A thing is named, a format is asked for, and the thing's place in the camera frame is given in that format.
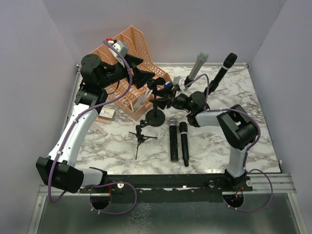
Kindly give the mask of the black microphone grey band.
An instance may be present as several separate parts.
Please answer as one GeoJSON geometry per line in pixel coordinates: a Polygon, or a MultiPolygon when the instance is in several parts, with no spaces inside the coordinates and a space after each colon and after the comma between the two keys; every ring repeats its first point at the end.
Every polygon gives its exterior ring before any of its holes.
{"type": "Polygon", "coordinates": [[[234,53],[230,53],[224,60],[223,65],[221,66],[220,70],[218,71],[215,78],[211,81],[210,87],[217,86],[221,80],[224,78],[225,74],[228,70],[234,65],[237,60],[237,55],[234,53]]]}

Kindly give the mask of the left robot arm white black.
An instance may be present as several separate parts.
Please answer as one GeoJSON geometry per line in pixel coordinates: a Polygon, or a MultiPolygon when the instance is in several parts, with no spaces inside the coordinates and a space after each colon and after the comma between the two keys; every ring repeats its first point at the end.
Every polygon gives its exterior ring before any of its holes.
{"type": "Polygon", "coordinates": [[[77,92],[72,116],[63,134],[47,157],[39,157],[36,168],[45,185],[70,193],[81,187],[100,185],[106,171],[97,168],[79,170],[75,167],[78,152],[85,136],[98,117],[108,94],[106,88],[123,79],[136,88],[143,87],[155,74],[140,70],[143,59],[126,54],[123,63],[110,65],[96,54],[81,60],[82,82],[77,92]]]}

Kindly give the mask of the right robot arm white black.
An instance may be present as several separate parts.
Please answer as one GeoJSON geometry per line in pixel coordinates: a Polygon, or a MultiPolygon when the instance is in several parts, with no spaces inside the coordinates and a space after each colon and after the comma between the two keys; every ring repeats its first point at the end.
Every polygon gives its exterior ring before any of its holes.
{"type": "Polygon", "coordinates": [[[240,179],[246,175],[248,151],[261,136],[259,124],[240,105],[218,110],[210,109],[204,92],[195,91],[191,95],[175,96],[173,90],[166,89],[167,95],[151,99],[158,108],[171,107],[188,112],[187,121],[193,127],[218,126],[229,143],[230,159],[225,175],[230,179],[240,179]]]}

